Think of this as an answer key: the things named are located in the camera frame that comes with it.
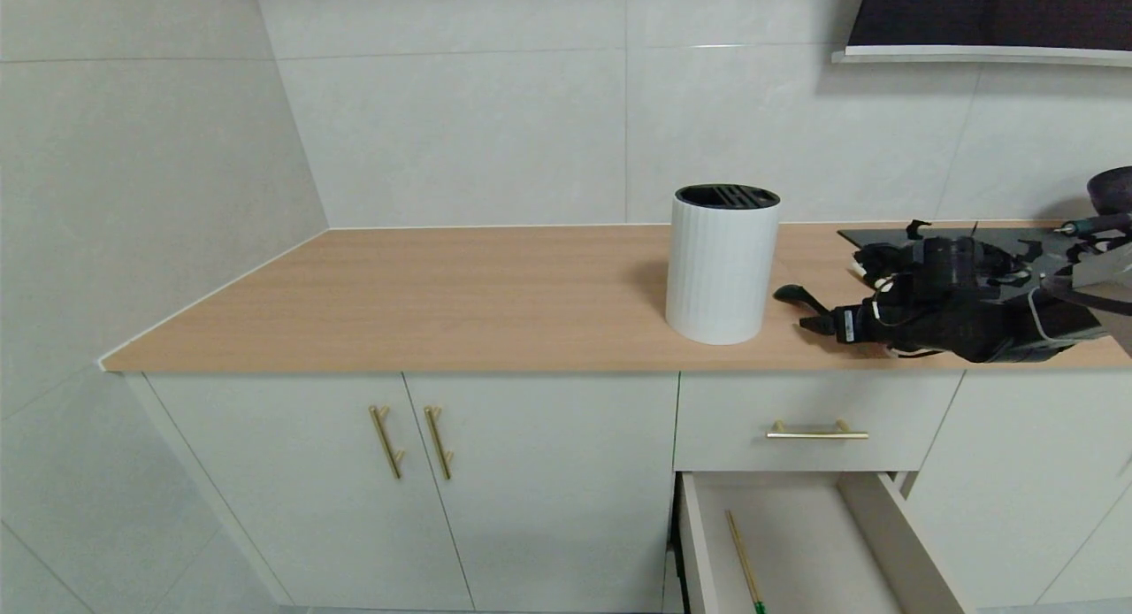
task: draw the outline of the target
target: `gold bar handle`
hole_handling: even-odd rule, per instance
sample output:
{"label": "gold bar handle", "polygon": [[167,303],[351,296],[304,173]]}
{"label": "gold bar handle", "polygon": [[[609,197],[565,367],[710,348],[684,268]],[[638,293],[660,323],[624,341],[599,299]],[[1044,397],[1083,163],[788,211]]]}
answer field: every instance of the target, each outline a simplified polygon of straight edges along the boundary
{"label": "gold bar handle", "polygon": [[432,446],[436,449],[436,457],[440,460],[440,470],[445,479],[452,479],[452,451],[444,450],[444,442],[440,441],[440,429],[436,427],[436,420],[440,419],[440,407],[424,407],[424,419],[428,420],[428,429],[432,433]]}
{"label": "gold bar handle", "polygon": [[369,407],[369,417],[374,420],[374,428],[377,436],[381,438],[381,450],[385,458],[389,460],[389,468],[393,469],[393,478],[401,479],[401,460],[405,457],[405,451],[394,451],[389,446],[389,436],[385,434],[385,416],[389,415],[389,407]]}
{"label": "gold bar handle", "polygon": [[816,430],[813,433],[791,433],[786,429],[786,423],[779,419],[774,427],[766,432],[767,440],[868,440],[868,433],[850,430],[846,420],[837,421],[837,430]]}

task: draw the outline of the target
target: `kitchen counter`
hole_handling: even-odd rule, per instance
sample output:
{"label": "kitchen counter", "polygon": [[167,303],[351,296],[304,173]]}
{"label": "kitchen counter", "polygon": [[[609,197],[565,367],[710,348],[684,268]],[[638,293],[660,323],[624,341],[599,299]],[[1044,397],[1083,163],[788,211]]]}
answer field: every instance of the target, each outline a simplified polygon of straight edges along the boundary
{"label": "kitchen counter", "polygon": [[[837,234],[844,227],[782,225],[772,290],[800,283],[829,307],[868,296],[848,271],[854,246]],[[771,299],[754,340],[698,344],[664,321],[668,239],[668,225],[332,230],[138,336],[102,366],[229,373],[1129,366],[1107,338],[1039,365],[978,366],[950,355],[898,360],[875,346],[839,347],[804,332],[797,319],[805,310]]]}

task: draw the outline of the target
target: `drawer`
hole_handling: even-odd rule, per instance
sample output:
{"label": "drawer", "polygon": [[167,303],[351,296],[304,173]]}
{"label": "drawer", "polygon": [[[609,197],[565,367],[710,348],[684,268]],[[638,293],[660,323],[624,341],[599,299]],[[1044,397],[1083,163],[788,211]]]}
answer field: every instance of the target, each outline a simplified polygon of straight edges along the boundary
{"label": "drawer", "polygon": [[[961,377],[961,372],[684,374],[676,469],[919,470]],[[835,433],[838,420],[868,438],[767,437]]]}
{"label": "drawer", "polygon": [[887,476],[683,474],[692,614],[753,612],[726,512],[770,614],[974,614]]}

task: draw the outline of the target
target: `white cabinet door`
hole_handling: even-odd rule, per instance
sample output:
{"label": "white cabinet door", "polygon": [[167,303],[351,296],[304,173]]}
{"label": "white cabinet door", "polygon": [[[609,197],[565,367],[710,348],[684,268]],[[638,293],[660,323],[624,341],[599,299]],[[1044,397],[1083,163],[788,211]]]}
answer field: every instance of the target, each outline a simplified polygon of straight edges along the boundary
{"label": "white cabinet door", "polygon": [[976,607],[1031,605],[1132,481],[1132,372],[968,372],[909,495]]}
{"label": "white cabinet door", "polygon": [[[962,372],[684,373],[676,469],[919,470]],[[835,430],[867,440],[767,438]]]}
{"label": "white cabinet door", "polygon": [[1124,492],[1041,603],[1107,598],[1132,598],[1132,488]]}
{"label": "white cabinet door", "polygon": [[660,612],[676,374],[406,378],[477,609]]}
{"label": "white cabinet door", "polygon": [[[471,609],[400,375],[149,382],[297,604]],[[370,406],[389,408],[401,479]]]}

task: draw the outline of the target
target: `tiled wall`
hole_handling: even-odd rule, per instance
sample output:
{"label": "tiled wall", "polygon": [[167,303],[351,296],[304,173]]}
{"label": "tiled wall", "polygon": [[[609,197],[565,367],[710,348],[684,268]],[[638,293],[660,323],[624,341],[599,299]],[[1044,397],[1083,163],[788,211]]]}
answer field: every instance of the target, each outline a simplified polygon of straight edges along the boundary
{"label": "tiled wall", "polygon": [[1089,212],[1132,69],[832,66],[859,0],[259,0],[332,227]]}
{"label": "tiled wall", "polygon": [[257,2],[2,6],[5,612],[272,612],[94,366],[326,225]]}

